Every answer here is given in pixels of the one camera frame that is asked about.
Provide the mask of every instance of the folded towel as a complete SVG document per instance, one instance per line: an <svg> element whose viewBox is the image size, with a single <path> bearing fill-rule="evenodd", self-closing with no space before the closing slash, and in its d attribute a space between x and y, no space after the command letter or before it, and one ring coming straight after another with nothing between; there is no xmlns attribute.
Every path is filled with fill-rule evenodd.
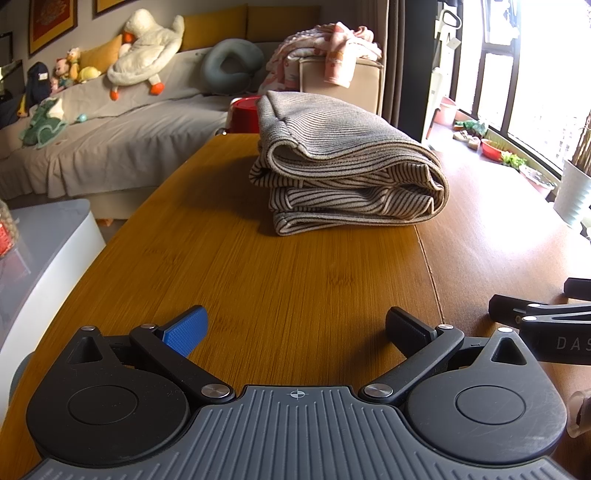
<svg viewBox="0 0 591 480"><path fill-rule="evenodd" d="M258 113L260 155L250 180L271 188L279 235L417 223L447 202L437 157L377 115L299 92L267 92Z"/></svg>

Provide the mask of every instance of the bamboo stick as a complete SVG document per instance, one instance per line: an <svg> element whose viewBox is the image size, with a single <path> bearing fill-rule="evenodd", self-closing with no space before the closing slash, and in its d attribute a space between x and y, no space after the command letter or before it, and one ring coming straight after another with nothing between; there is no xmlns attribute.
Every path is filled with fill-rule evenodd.
<svg viewBox="0 0 591 480"><path fill-rule="evenodd" d="M591 112L585 120L577 148L573 154L572 164L585 174L591 174Z"/></svg>

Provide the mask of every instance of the neck pillow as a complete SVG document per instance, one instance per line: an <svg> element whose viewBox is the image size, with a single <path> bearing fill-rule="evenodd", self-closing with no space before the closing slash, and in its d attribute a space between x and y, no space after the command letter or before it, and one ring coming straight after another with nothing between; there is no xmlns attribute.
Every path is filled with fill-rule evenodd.
<svg viewBox="0 0 591 480"><path fill-rule="evenodd" d="M225 68L227 60L234 60L232 68ZM208 91L218 95L245 92L254 74L263 66L265 57L254 43L240 38L229 38L215 45L203 59L201 78Z"/></svg>

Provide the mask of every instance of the window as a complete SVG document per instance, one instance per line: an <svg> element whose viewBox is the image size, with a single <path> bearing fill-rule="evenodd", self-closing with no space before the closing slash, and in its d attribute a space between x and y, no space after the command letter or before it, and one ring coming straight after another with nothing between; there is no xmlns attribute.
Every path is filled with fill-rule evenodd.
<svg viewBox="0 0 591 480"><path fill-rule="evenodd" d="M554 171L572 157L591 109L585 0L463 0L452 81L460 108Z"/></svg>

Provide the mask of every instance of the bamboo tabletop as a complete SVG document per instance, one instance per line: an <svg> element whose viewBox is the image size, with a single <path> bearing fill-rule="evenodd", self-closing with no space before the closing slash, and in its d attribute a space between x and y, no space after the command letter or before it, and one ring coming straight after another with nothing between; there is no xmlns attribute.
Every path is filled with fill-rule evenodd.
<svg viewBox="0 0 591 480"><path fill-rule="evenodd" d="M82 325L123 335L201 304L209 333L189 358L238 392L245 384L357 389L403 359L383 332L393 305L433 326L444 319L488 335L492 294L565 301L566 277L591 275L588 242L515 171L456 156L444 158L449 203L428 222L280 238L268 192L248 182L257 139L214 138L91 265L17 388L0 430L0 479L18 479L38 462L24 421L28 400ZM591 387L589 367L546 368L564 396ZM585 478L589 451L583 436L565 440L556 458Z"/></svg>

